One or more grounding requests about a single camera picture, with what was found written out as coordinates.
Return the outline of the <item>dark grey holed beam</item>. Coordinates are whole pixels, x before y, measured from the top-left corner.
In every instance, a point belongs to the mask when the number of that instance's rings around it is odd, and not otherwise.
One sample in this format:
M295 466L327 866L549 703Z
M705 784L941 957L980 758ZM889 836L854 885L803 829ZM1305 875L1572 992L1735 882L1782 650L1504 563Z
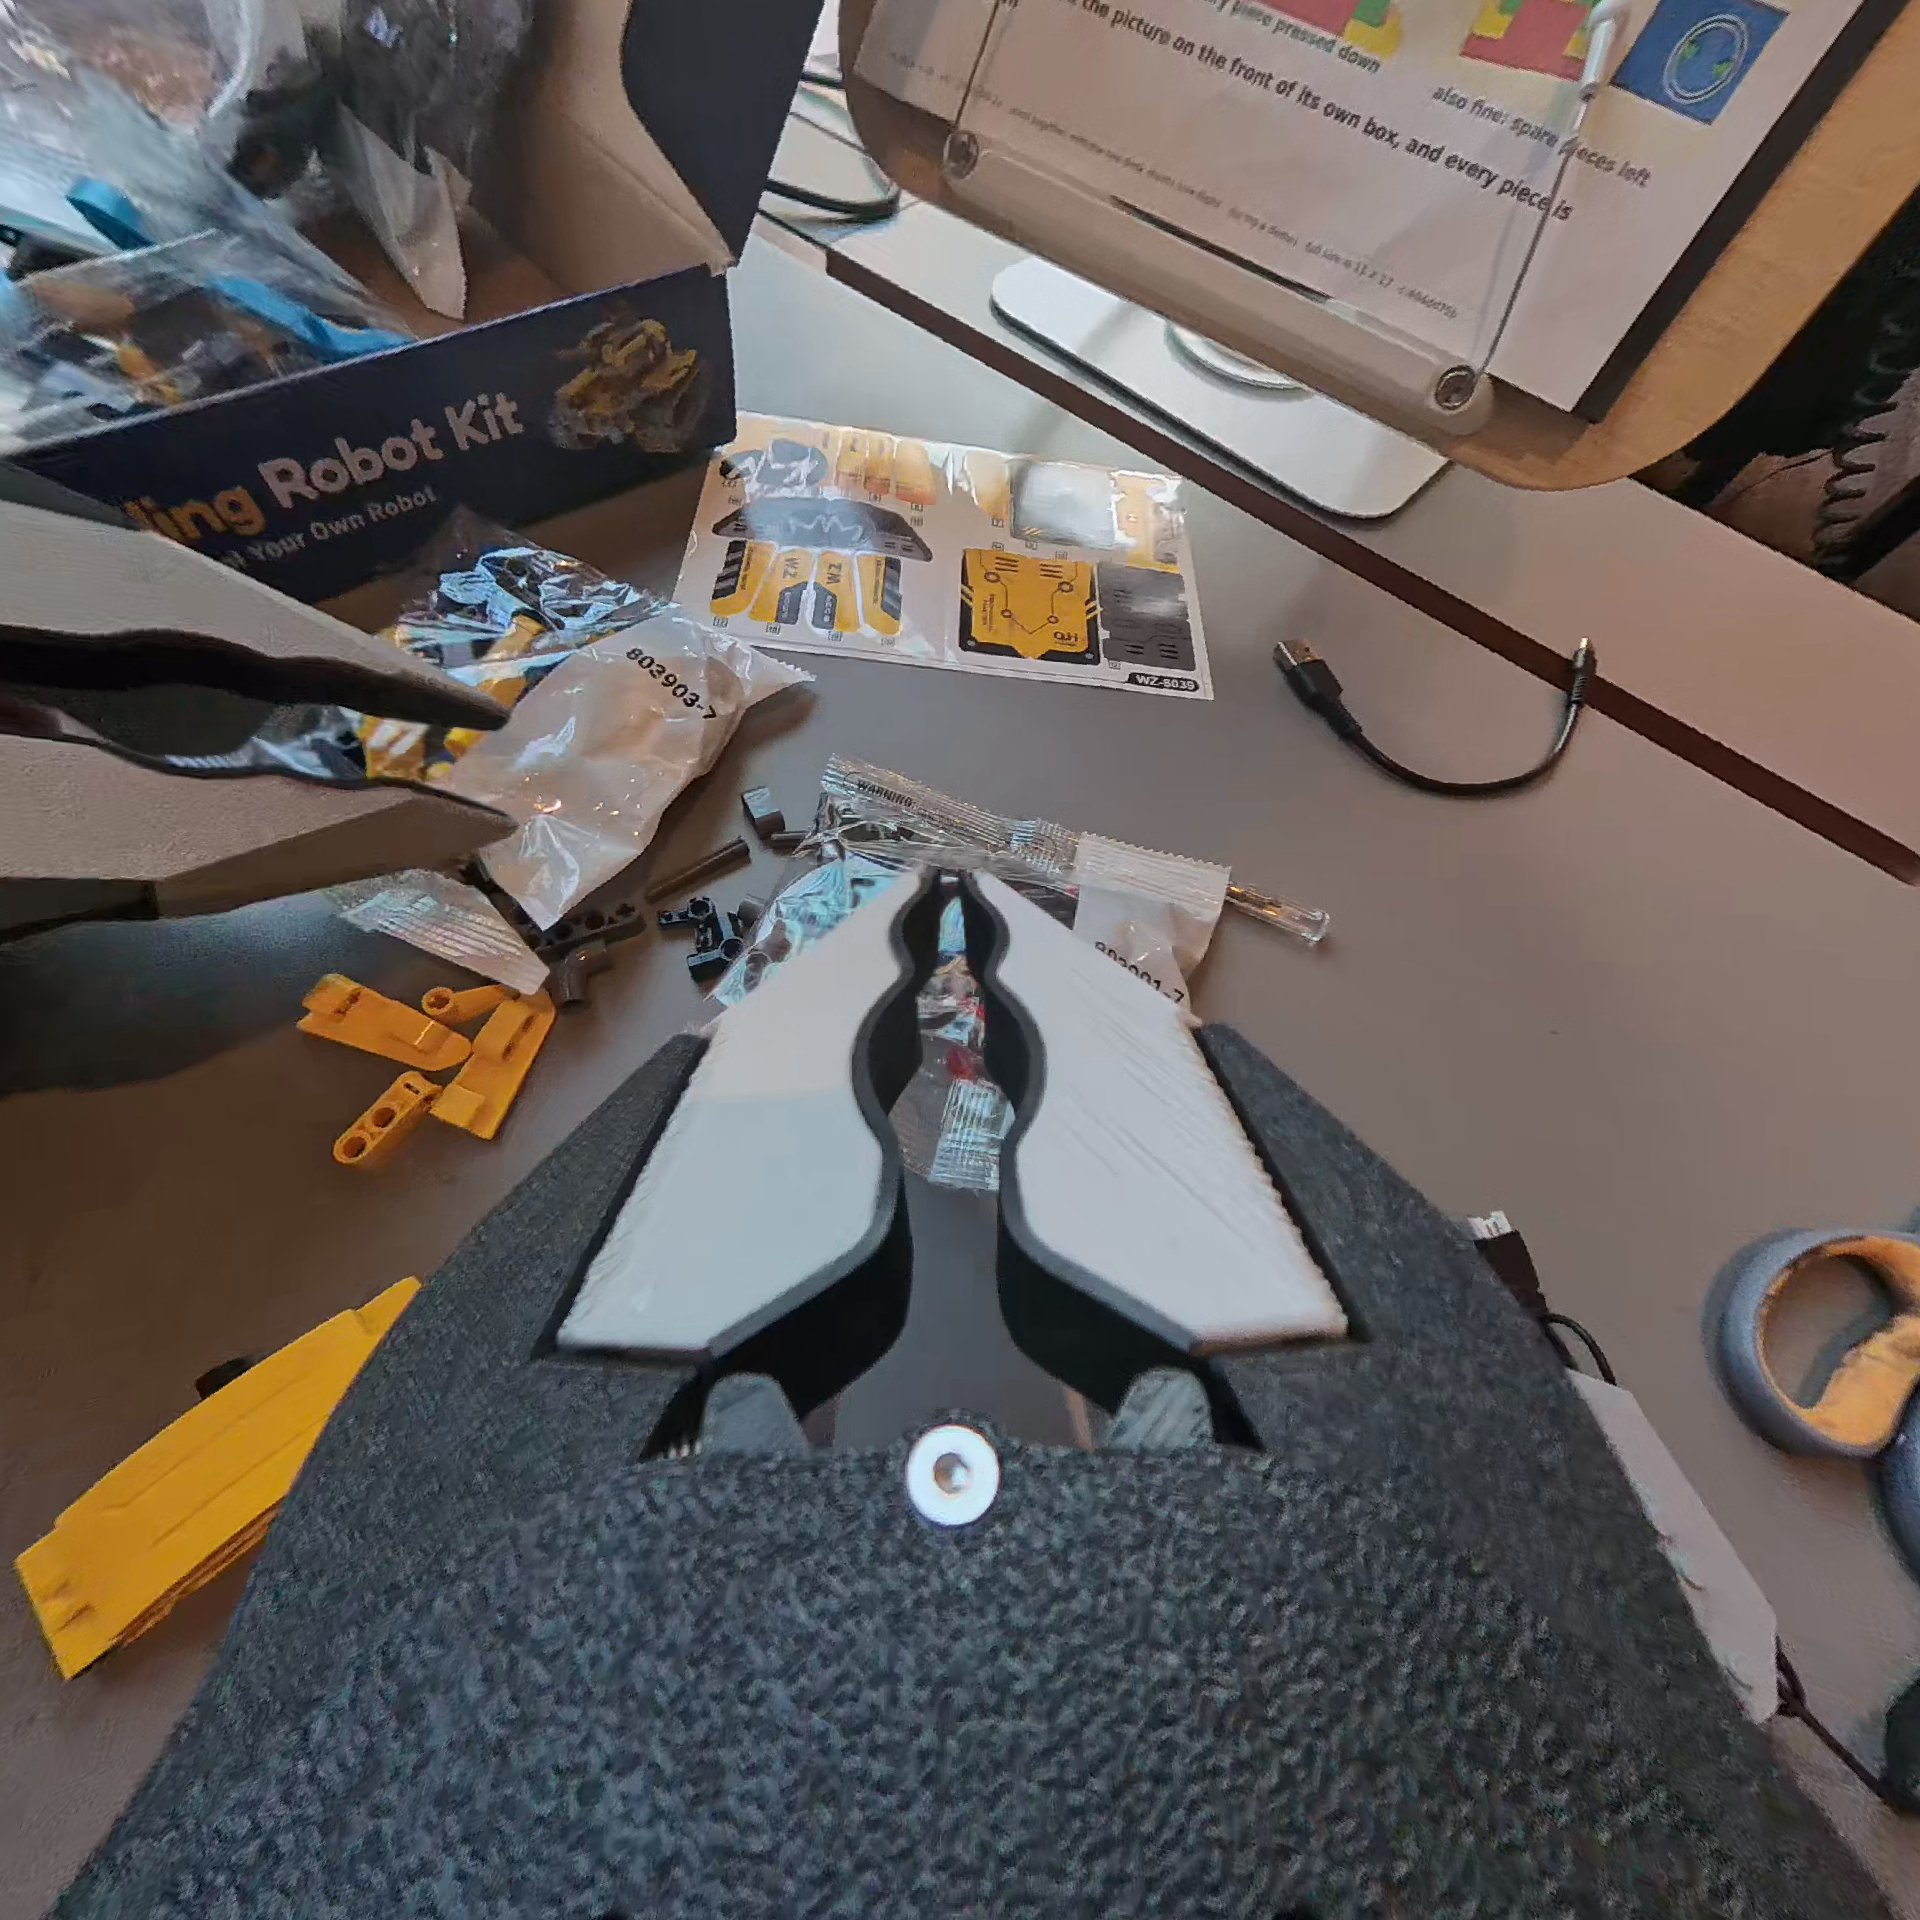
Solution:
M553 968L579 948L622 943L646 933L646 927L649 911L645 900L620 900L587 907L558 920L553 927L536 927L531 933L527 946L536 960Z

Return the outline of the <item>yellow curved panel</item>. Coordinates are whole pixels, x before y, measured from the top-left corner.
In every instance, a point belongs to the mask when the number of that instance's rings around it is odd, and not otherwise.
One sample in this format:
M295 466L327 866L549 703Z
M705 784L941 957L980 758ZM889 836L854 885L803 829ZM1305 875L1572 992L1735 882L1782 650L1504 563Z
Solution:
M437 1093L429 1117L472 1139L496 1139L555 1019L549 992L501 1000L477 1027L467 1063Z

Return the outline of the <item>plastic bag with blue parts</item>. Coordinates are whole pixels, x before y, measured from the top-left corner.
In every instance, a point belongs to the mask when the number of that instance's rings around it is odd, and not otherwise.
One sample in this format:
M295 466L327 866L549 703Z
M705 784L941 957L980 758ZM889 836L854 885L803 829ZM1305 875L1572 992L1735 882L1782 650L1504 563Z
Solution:
M462 319L517 2L4 2L4 455L413 341L310 223Z

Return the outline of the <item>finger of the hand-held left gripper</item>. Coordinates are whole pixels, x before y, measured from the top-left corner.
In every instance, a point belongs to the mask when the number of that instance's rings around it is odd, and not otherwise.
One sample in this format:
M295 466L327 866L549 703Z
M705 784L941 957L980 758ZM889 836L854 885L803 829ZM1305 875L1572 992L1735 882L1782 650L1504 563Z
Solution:
M487 693L183 544L13 500L1 508L1 682L204 688L447 730L507 719Z
M513 827L487 803L349 775L339 756L144 752L216 732L220 695L4 688L1 939L88 920L179 920L335 882L444 869Z

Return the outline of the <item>yellow three-hole beam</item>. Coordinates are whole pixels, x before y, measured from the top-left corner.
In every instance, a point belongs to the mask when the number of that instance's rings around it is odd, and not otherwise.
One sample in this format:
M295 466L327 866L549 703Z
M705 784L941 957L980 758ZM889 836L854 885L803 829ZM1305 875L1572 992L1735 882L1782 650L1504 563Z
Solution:
M420 1071L399 1071L333 1140L331 1159L351 1171L395 1160L399 1148L431 1114L444 1085Z

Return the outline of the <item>poster display board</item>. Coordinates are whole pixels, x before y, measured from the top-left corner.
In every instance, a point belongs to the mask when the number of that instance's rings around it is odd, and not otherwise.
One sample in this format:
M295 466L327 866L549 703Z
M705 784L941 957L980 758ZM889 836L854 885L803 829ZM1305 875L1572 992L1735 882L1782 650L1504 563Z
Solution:
M838 4L913 199L1520 488L1679 453L1916 195L1916 4Z

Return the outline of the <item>grey orange-handled scissors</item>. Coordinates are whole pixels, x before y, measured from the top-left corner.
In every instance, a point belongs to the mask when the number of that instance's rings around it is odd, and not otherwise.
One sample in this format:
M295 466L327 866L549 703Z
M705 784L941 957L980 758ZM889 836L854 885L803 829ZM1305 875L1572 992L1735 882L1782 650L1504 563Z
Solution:
M1918 1237L1777 1229L1736 1247L1702 1309L1719 1387L1773 1448L1859 1467L1918 1573Z

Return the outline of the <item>yellow and grey sticker sheet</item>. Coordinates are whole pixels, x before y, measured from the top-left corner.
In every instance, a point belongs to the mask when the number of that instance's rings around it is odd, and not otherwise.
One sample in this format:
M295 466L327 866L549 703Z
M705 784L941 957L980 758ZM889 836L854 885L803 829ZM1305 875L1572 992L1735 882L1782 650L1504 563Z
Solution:
M1163 471L742 415L675 596L795 654L1208 702L1183 506Z

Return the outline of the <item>white stand base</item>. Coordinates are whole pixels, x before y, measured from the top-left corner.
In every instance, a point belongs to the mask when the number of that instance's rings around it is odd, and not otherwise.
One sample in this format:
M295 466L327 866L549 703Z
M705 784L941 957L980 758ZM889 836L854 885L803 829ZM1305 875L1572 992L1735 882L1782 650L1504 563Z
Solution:
M991 311L1028 343L1323 515L1391 519L1446 468L1437 450L1047 261L1024 255L1004 267Z

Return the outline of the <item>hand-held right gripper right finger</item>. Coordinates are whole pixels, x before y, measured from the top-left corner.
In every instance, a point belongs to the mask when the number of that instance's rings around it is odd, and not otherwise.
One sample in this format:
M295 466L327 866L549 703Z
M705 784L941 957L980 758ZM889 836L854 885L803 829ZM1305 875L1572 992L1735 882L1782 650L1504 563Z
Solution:
M1006 880L959 880L998 1143L998 1309L1117 1412L1144 1374L1347 1342L1351 1316L1185 1013Z

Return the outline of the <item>grey desk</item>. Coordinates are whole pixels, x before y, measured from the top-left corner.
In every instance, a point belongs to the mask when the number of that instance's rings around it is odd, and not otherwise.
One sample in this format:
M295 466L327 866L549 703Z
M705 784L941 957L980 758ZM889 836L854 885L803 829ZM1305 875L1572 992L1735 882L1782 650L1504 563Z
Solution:
M1536 755L1544 682L1214 488L1190 540L1211 703L820 661L663 829L718 848L735 792L815 797L845 752L955 797L1232 866L1331 911L1305 948L1222 918L1200 1013L1233 1024L1448 1214L1507 1211L1547 1303L1621 1383L1772 1603L1807 1703L1864 1764L1916 1674L1916 1589L1860 1470L1777 1455L1721 1399L1700 1306L1780 1228L1916 1210L1916 890L1613 715L1515 799L1413 797L1286 698L1307 640L1388 750L1439 775ZM700 994L636 939L561 1015L502 1133L331 1140L387 1074L297 1032L343 971L441 975L319 896L64 927L4 951L4 1916L38 1916L201 1680L244 1571L65 1685L13 1559L191 1399L435 1267Z

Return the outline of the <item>plastic bag of yellow parts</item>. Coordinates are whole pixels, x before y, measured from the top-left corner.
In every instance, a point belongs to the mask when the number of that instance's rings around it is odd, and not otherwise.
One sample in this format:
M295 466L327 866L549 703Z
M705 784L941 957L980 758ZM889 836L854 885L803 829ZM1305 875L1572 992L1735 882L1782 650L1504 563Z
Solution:
M453 871L411 869L327 890L351 926L527 992L536 951L655 838L756 707L812 675L491 519L455 510L403 571L380 638L481 693L502 727L358 714L371 778L395 778L507 819Z

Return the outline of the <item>plastic bag of black parts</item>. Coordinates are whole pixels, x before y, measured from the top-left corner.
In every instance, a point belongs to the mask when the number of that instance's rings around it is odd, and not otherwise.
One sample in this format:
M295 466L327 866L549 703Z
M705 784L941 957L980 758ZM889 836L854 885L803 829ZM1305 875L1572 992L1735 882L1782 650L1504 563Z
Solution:
M709 989L747 999L779 967L913 869L991 874L1179 1007L1211 943L1229 874L1037 819L1012 820L864 758L832 756L799 866L747 907L742 948ZM988 1011L957 900L919 989L919 1069L892 1110L907 1171L967 1192L998 1187L1012 1104L991 1078Z

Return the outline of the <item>large yellow panel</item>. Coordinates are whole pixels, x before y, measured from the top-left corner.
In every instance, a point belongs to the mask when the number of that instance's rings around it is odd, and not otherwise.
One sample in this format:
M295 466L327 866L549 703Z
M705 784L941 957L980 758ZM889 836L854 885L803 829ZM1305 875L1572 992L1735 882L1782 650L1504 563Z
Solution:
M15 1557L62 1680L152 1629L260 1544L349 1386L420 1287L397 1279L216 1386Z

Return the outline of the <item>dark blue kit box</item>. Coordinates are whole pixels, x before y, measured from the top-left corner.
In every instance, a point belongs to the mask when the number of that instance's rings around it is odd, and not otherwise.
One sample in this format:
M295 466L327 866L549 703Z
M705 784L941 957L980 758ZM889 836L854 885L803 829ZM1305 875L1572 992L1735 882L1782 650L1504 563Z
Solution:
M468 508L531 523L734 439L729 275L820 4L533 4L441 319L345 214L310 235L408 346L4 455L4 499L317 600Z

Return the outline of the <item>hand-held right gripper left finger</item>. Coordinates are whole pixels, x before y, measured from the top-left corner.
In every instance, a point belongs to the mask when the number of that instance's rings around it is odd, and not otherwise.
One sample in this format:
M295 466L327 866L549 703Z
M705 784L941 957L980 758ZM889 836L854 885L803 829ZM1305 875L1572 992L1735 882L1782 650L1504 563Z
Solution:
M809 1418L905 1327L892 1108L920 1068L943 885L899 875L721 1013L599 1228L559 1354L768 1375Z

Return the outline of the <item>grey holed block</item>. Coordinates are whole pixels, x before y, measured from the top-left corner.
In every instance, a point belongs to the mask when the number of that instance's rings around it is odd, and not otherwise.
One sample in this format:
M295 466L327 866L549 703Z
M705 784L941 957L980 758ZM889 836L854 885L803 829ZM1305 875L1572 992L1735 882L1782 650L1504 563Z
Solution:
M1616 1383L1579 1371L1568 1371L1568 1386L1581 1397L1616 1454L1647 1525L1659 1535L1686 1607L1745 1717L1755 1724L1773 1722L1782 1708L1780 1637L1777 1619L1758 1579L1688 1477L1681 1475L1638 1402Z

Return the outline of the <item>pile of black connectors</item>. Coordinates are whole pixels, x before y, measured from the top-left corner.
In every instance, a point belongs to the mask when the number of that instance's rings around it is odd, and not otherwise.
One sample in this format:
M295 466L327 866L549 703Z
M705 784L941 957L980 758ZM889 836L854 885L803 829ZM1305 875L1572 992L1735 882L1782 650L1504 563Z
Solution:
M747 951L749 938L761 924L766 900L745 896L735 907L721 907L710 896L694 896L655 914L655 926L668 935L686 935L686 968L691 980L709 989Z

